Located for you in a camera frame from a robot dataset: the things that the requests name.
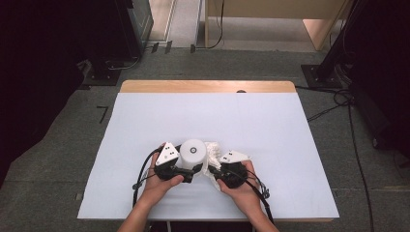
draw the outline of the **black cable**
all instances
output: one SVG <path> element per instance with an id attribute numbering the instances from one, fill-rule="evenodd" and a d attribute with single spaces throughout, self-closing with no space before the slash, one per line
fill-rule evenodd
<path id="1" fill-rule="evenodd" d="M 251 171 L 249 171 L 249 170 L 247 170 L 247 172 L 250 173 L 250 174 L 252 174 L 252 175 L 255 177 L 256 182 L 259 184 L 259 186 L 260 186 L 260 188 L 261 188 L 263 198 L 268 199 L 268 198 L 271 196 L 271 194 L 269 193 L 269 189 L 266 188 L 265 184 L 263 184 L 263 182 L 259 179 L 258 176 L 256 176 L 255 173 L 253 173 L 253 172 L 251 172 Z"/>
<path id="2" fill-rule="evenodd" d="M 220 10 L 220 38 L 218 39 L 217 43 L 215 43 L 215 45 L 207 47 L 208 49 L 212 49 L 214 47 L 216 47 L 218 44 L 220 44 L 220 40 L 222 39 L 222 35 L 223 35 L 223 8 L 225 5 L 225 0 L 222 1 L 222 9 Z"/>
<path id="3" fill-rule="evenodd" d="M 311 91 L 318 91 L 318 92 L 325 92 L 325 91 L 321 91 L 321 90 L 317 90 L 317 89 L 309 89 L 307 87 L 299 87 L 300 89 L 306 89 L 306 90 L 311 90 Z M 346 101 L 344 102 L 338 102 L 337 101 L 337 95 L 342 95 L 346 98 Z M 374 222 L 373 222 L 373 211 L 371 209 L 371 201 L 370 201 L 370 196 L 369 196 L 369 192 L 368 192 L 368 187 L 367 187 L 367 182 L 366 182 L 366 178 L 365 178 L 365 174 L 362 168 L 362 164 L 360 162 L 359 159 L 359 153 L 358 153 L 358 148 L 357 148 L 357 143 L 356 143 L 356 135 L 355 135 L 355 131 L 354 131 L 354 126 L 353 126 L 353 119 L 352 119 L 352 112 L 351 112 L 351 105 L 354 103 L 354 98 L 352 97 L 351 93 L 349 90 L 347 89 L 342 89 L 339 91 L 335 91 L 334 94 L 334 102 L 337 104 L 335 107 L 332 107 L 330 109 L 327 109 L 325 111 L 322 111 L 319 114 L 316 114 L 318 116 L 316 116 L 314 119 L 319 118 L 320 116 L 322 116 L 323 114 L 328 113 L 329 111 L 340 107 L 340 106 L 347 106 L 348 108 L 348 113 L 349 113 L 349 124 L 350 124 L 350 130 L 352 133 L 352 140 L 353 140 L 353 147 L 354 147 L 354 151 L 355 151 L 355 156 L 356 156 L 356 162 L 359 166 L 359 170 L 361 173 L 361 177 L 362 177 L 362 181 L 364 184 L 364 188 L 365 188 L 365 194 L 366 194 L 366 201 L 367 201 L 367 206 L 368 206 L 368 214 L 369 214 L 369 220 L 370 220 L 370 231 L 374 232 Z"/>
<path id="4" fill-rule="evenodd" d="M 308 88 L 308 87 L 303 87 L 303 86 L 295 86 L 295 87 L 298 88 L 298 89 L 303 89 L 303 90 L 310 90 L 310 91 L 315 91 L 315 92 L 322 92 L 322 93 L 331 93 L 331 94 L 334 94 L 334 102 L 335 102 L 336 106 L 333 106 L 333 107 L 331 107 L 331 108 L 325 109 L 325 110 L 323 110 L 323 111 L 320 112 L 320 113 L 317 113 L 317 114 L 315 114 L 315 115 L 313 115 L 313 116 L 308 117 L 308 118 L 307 118 L 307 121 L 308 121 L 308 122 L 311 122 L 311 121 L 313 121 L 313 120 L 316 120 L 316 119 L 320 118 L 321 116 L 323 116 L 323 115 L 329 113 L 330 111 L 332 111 L 332 110 L 334 110 L 334 109 L 336 109 L 336 108 L 339 108 L 339 107 L 341 107 L 341 106 L 346 106 L 346 105 L 348 105 L 348 104 L 353 100 L 353 98 L 352 98 L 351 96 L 350 96 L 350 97 L 349 97 L 349 96 L 346 96 L 346 95 L 351 95 L 351 94 L 350 94 L 350 91 L 347 90 L 347 89 L 341 89 L 341 90 L 335 91 L 335 90 L 327 90 L 327 89 L 310 89 L 310 88 Z M 344 97 L 346 98 L 346 101 L 344 101 L 344 102 L 338 102 L 338 101 L 337 101 L 337 96 L 338 96 L 338 95 L 344 96 Z"/>
<path id="5" fill-rule="evenodd" d="M 365 194 L 366 194 L 366 200 L 367 200 L 367 206 L 368 206 L 368 215 L 369 215 L 369 220 L 370 220 L 370 231 L 374 232 L 373 211 L 371 210 L 371 202 L 370 202 L 370 196 L 369 196 L 369 193 L 368 193 L 365 174 L 363 172 L 362 164 L 361 164 L 360 159 L 359 159 L 359 153 L 358 153 L 358 148 L 357 148 L 357 144 L 356 144 L 356 136 L 355 136 L 355 131 L 354 131 L 354 127 L 353 127 L 352 112 L 351 112 L 351 105 L 350 104 L 348 104 L 348 111 L 349 111 L 350 130 L 352 131 L 353 147 L 355 149 L 356 161 L 359 165 L 360 174 L 362 176 L 363 185 L 365 187 Z"/>
<path id="6" fill-rule="evenodd" d="M 215 43 L 215 45 L 213 46 L 204 46 L 204 47 L 197 47 L 196 49 L 212 49 L 214 47 L 216 47 L 218 44 L 220 44 L 220 40 L 222 40 L 222 36 L 223 36 L 223 9 L 225 6 L 225 0 L 222 1 L 222 8 L 220 10 L 220 38 L 218 39 L 217 43 Z"/>
<path id="7" fill-rule="evenodd" d="M 137 184 L 139 185 L 141 183 L 141 177 L 142 177 L 142 173 L 144 172 L 145 169 L 145 165 L 147 165 L 148 160 L 151 158 L 151 156 L 153 156 L 155 153 L 160 152 L 162 150 L 162 146 L 157 148 L 156 150 L 154 150 L 150 155 L 148 155 L 147 159 L 145 159 L 144 164 L 142 164 L 141 167 L 141 171 L 139 171 L 139 176 L 138 176 L 138 180 L 137 180 Z M 136 186 L 134 192 L 133 192 L 133 197 L 132 197 L 132 207 L 135 205 L 136 203 L 136 197 L 138 197 L 138 189 L 139 187 Z"/>

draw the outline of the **white board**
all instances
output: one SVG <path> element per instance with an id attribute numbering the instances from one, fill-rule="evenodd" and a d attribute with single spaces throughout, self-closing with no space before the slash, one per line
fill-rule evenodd
<path id="1" fill-rule="evenodd" d="M 146 157 L 163 142 L 191 138 L 218 142 L 223 154 L 251 156 L 270 190 L 273 218 L 338 218 L 296 93 L 118 94 L 78 218 L 125 218 Z M 170 190 L 149 218 L 246 219 L 205 176 Z"/>

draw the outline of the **wooden board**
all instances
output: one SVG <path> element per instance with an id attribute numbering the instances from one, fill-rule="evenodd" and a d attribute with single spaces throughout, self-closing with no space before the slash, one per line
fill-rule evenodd
<path id="1" fill-rule="evenodd" d="M 120 93 L 296 93 L 290 81 L 126 80 Z"/>

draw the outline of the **hand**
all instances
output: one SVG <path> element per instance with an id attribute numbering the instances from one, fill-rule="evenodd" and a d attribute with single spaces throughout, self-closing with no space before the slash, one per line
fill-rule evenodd
<path id="1" fill-rule="evenodd" d="M 250 160 L 243 161 L 242 164 L 248 171 L 255 173 Z M 248 181 L 255 187 L 259 188 L 259 185 L 255 181 L 255 177 L 253 174 L 250 174 L 250 172 L 249 175 L 252 178 L 248 178 Z M 247 183 L 243 183 L 238 188 L 229 188 L 223 180 L 218 179 L 217 182 L 220 185 L 220 191 L 232 197 L 235 204 L 245 215 L 256 211 L 262 211 L 259 197 Z"/>
<path id="2" fill-rule="evenodd" d="M 184 177 L 181 175 L 175 176 L 168 181 L 163 181 L 155 175 L 154 167 L 159 155 L 160 153 L 155 153 L 151 158 L 151 165 L 147 175 L 148 177 L 151 177 L 146 180 L 145 189 L 137 202 L 144 203 L 149 208 L 155 206 L 172 187 L 175 187 L 184 181 Z"/>
<path id="3" fill-rule="evenodd" d="M 259 185 L 255 181 L 255 173 L 252 162 L 250 160 L 243 161 L 242 164 L 249 171 L 250 178 L 248 181 L 259 189 Z M 247 183 L 243 183 L 238 188 L 229 188 L 221 179 L 217 180 L 220 185 L 220 190 L 223 193 L 232 197 L 236 206 L 244 213 L 250 223 L 260 232 L 278 232 L 278 229 L 269 221 L 262 211 L 260 206 L 260 199 Z"/>

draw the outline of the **table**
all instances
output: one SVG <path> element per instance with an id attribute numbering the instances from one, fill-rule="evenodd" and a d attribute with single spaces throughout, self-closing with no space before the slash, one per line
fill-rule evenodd
<path id="1" fill-rule="evenodd" d="M 209 41 L 208 17 L 220 17 L 223 0 L 205 0 L 205 46 Z M 351 0 L 224 0 L 223 17 L 300 18 L 316 50 L 326 38 Z"/>
<path id="2" fill-rule="evenodd" d="M 78 218 L 124 219 L 148 154 L 164 141 L 178 145 L 190 138 L 216 141 L 223 154 L 237 150 L 251 156 L 270 189 L 267 200 L 275 220 L 338 218 L 293 83 L 218 80 L 125 81 Z M 149 219 L 247 220 L 205 176 L 171 189 Z"/>

